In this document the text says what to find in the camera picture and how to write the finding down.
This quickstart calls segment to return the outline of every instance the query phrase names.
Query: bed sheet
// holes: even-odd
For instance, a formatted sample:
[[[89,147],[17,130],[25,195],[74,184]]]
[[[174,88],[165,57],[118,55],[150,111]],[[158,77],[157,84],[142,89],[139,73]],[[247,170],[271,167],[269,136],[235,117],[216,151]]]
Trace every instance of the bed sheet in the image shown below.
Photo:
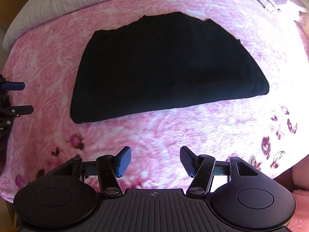
[[[292,232],[309,231],[309,191],[296,190],[293,197],[296,201],[296,210],[288,228]]]
[[[175,11],[211,18],[240,39],[265,74],[269,94],[73,123],[73,87],[93,32]],[[32,105],[34,112],[14,122],[0,195],[12,202],[21,187],[68,159],[95,160],[124,146],[132,148],[132,161],[119,179],[123,189],[186,189],[191,178],[179,160],[183,145],[217,160],[238,156],[274,178],[308,154],[307,49],[291,18],[268,13],[257,0],[110,0],[42,24],[16,41],[3,71],[26,84],[10,92],[12,105]],[[99,191],[95,177],[86,183]]]

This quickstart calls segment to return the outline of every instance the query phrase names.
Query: blue clamp handle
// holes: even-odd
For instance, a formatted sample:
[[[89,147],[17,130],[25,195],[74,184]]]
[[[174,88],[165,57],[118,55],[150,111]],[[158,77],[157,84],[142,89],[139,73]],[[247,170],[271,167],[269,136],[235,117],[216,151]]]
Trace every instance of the blue clamp handle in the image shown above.
[[[183,167],[186,169],[189,177],[194,177],[200,168],[198,163],[198,156],[196,156],[189,148],[183,146],[180,149],[180,161]]]
[[[23,90],[25,89],[25,83],[23,82],[4,82],[0,84],[1,90]]]
[[[131,162],[131,148],[124,147],[117,155],[116,160],[118,161],[116,167],[116,177],[122,177],[127,170],[130,162]]]

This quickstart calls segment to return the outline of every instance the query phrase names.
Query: black robotic gripper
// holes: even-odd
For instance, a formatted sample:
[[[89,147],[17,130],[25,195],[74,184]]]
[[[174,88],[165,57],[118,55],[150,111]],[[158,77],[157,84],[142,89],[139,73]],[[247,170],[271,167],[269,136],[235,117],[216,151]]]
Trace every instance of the black robotic gripper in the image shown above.
[[[14,208],[22,232],[287,232],[295,211],[291,193],[240,158],[216,161],[180,149],[193,181],[182,189],[127,189],[116,178],[131,161],[130,147],[96,161],[72,158],[22,188]],[[97,175],[100,193],[84,183]],[[215,175],[228,182],[210,193]]]

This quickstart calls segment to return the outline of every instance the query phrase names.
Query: dark red flower print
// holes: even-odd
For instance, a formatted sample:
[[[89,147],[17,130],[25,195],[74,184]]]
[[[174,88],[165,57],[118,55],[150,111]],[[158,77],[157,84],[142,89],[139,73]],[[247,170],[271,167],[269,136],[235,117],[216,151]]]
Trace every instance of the dark red flower print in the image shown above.
[[[289,111],[288,111],[288,109],[285,106],[282,106],[281,109],[283,110],[285,115],[289,115]]]
[[[40,178],[41,176],[43,176],[45,174],[45,170],[41,169],[40,171],[38,171],[37,173],[37,179]]]
[[[276,132],[276,135],[277,135],[278,139],[280,140],[281,139],[281,134],[279,134],[279,131]]]
[[[84,149],[84,143],[82,142],[83,138],[81,134],[74,133],[69,137],[68,142],[76,149],[83,150]]]
[[[288,118],[288,121],[287,121],[287,125],[288,125],[288,129],[291,133],[296,133],[296,130],[297,130],[297,123],[296,123],[296,126],[294,126],[294,128],[292,127],[292,123],[290,122],[289,118]]]
[[[266,156],[266,159],[269,159],[270,157],[270,142],[269,142],[269,136],[263,137],[261,148],[263,151],[263,154]]]
[[[26,185],[26,180],[20,174],[18,174],[15,178],[15,184],[19,189],[21,189]]]
[[[261,171],[260,166],[261,166],[262,162],[257,162],[254,155],[252,155],[252,156],[250,157],[248,163],[249,163],[251,166],[253,166],[254,168],[256,168],[257,170]]]
[[[56,147],[56,151],[55,151],[55,152],[52,151],[52,155],[53,155],[53,156],[58,156],[59,153],[60,153],[59,147]]]
[[[278,160],[281,159],[281,157],[285,154],[285,151],[279,151],[275,154],[272,164],[270,165],[271,168],[278,168],[279,164],[278,164]]]

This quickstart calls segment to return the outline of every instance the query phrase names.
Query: black fabric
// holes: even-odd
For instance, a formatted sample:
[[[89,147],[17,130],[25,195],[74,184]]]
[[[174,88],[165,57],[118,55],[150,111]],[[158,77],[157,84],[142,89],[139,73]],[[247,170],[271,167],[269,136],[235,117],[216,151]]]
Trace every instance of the black fabric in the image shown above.
[[[175,12],[96,31],[81,58],[70,116],[95,122],[268,91],[237,39],[210,19]]]

